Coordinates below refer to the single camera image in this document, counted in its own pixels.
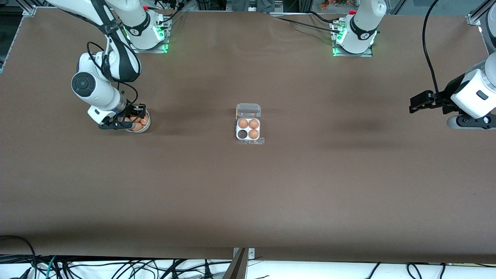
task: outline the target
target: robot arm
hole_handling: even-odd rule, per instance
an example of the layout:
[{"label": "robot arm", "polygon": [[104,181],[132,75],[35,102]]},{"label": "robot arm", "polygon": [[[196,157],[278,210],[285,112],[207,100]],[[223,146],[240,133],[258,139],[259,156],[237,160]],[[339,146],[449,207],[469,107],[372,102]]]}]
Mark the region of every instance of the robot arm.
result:
[{"label": "robot arm", "polygon": [[346,29],[336,43],[352,54],[365,52],[373,43],[386,11],[384,0],[363,0],[356,14],[348,14],[344,18]]},{"label": "robot arm", "polygon": [[[488,12],[488,30],[493,40],[496,28],[496,5]],[[458,112],[448,119],[453,129],[496,129],[496,53],[450,81],[435,94],[426,90],[410,99],[410,113],[442,107],[444,114]]]},{"label": "robot arm", "polygon": [[146,106],[135,104],[136,99],[132,102],[127,100],[111,85],[113,81],[126,84],[136,80],[141,72],[141,63],[120,30],[109,6],[104,0],[48,0],[48,2],[95,25],[107,38],[106,50],[97,53],[88,51],[81,55],[77,73],[71,81],[74,93],[91,105],[88,110],[89,116],[99,124],[99,128],[104,130],[126,129],[132,132],[144,132],[146,130],[143,129],[144,125],[137,120],[145,117],[148,128]]},{"label": "robot arm", "polygon": [[98,52],[95,60],[109,81],[135,81],[141,71],[136,53],[127,43],[114,15],[104,0],[48,0],[59,9],[82,17],[104,33],[112,50]]}]

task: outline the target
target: table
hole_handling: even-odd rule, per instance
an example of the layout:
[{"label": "table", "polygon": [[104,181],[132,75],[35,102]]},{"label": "table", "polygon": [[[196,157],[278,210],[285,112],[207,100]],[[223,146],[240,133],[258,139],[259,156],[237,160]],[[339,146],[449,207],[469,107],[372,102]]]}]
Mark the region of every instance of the table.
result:
[{"label": "table", "polygon": [[[0,232],[40,254],[493,263],[494,134],[408,113],[432,88],[422,22],[386,16],[360,59],[266,14],[190,12],[167,54],[139,55],[152,125],[134,135],[99,130],[70,89],[104,37],[40,8],[0,76]],[[427,41],[440,87],[487,56],[463,17],[432,17]],[[236,144],[241,102],[261,105],[265,145]]]}]

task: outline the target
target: bowl of eggs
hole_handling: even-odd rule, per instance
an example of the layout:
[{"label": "bowl of eggs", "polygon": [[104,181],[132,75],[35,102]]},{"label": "bowl of eggs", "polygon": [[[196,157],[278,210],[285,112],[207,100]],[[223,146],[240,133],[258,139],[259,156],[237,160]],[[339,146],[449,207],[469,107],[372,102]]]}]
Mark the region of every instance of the bowl of eggs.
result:
[{"label": "bowl of eggs", "polygon": [[131,129],[127,129],[126,131],[131,133],[142,133],[150,127],[150,114],[145,110],[145,115],[143,117],[138,116],[130,116],[126,117],[125,121],[134,121],[133,127]]},{"label": "bowl of eggs", "polygon": [[255,141],[260,138],[260,120],[239,118],[236,121],[236,138],[242,141]]}]

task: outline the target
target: white floor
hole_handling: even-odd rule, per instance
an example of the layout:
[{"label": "white floor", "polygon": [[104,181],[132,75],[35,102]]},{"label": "white floor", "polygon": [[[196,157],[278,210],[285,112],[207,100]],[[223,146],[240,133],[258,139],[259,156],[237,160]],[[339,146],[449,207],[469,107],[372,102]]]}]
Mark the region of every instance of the white floor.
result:
[{"label": "white floor", "polygon": [[[85,262],[85,264],[98,265],[111,262]],[[156,261],[158,267],[166,269],[172,263],[172,260]],[[178,269],[187,269],[197,265],[202,265],[204,260],[187,260],[178,266]],[[75,267],[73,270],[83,279],[109,279],[122,265],[111,265],[103,267]],[[373,263],[325,263],[325,262],[281,262],[281,261],[258,261],[253,260],[248,264],[247,279],[260,279],[268,276],[267,279],[365,279],[369,276]],[[213,274],[224,272],[228,264],[211,265],[210,270]],[[423,279],[437,279],[441,272],[441,266],[436,265],[417,265]],[[0,279],[10,279],[21,276],[29,264],[4,264],[0,265]],[[127,279],[131,275],[132,269],[122,275],[121,279]],[[185,273],[180,278],[196,279],[201,276],[200,273]],[[31,270],[28,279],[33,279],[34,271]],[[136,274],[136,279],[153,279],[156,274],[144,270]],[[45,277],[38,273],[39,279]],[[405,264],[381,264],[372,279],[409,279]],[[487,267],[465,267],[465,266],[446,266],[446,271],[442,279],[495,279],[496,268]]]}]

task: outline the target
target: metal bracket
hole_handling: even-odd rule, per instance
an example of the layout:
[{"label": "metal bracket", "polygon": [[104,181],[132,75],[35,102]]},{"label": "metal bracket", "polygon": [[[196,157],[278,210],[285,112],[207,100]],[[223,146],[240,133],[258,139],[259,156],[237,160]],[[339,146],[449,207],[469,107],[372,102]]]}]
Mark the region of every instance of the metal bracket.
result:
[{"label": "metal bracket", "polygon": [[245,279],[249,257],[255,257],[255,248],[234,248],[234,259],[222,279]]},{"label": "metal bracket", "polygon": [[[233,258],[236,256],[238,251],[239,251],[239,248],[234,248]],[[249,260],[255,259],[255,248],[248,248],[248,259]]]},{"label": "metal bracket", "polygon": [[23,12],[22,12],[22,16],[26,16],[26,17],[33,17],[35,14],[36,14],[36,10],[38,8],[36,6],[32,6],[32,9],[25,9]]},{"label": "metal bracket", "polygon": [[471,14],[465,16],[468,25],[481,25],[481,21],[479,19],[474,20]]},{"label": "metal bracket", "polygon": [[481,25],[480,18],[493,6],[496,0],[485,0],[480,6],[471,11],[467,16],[468,25]]}]

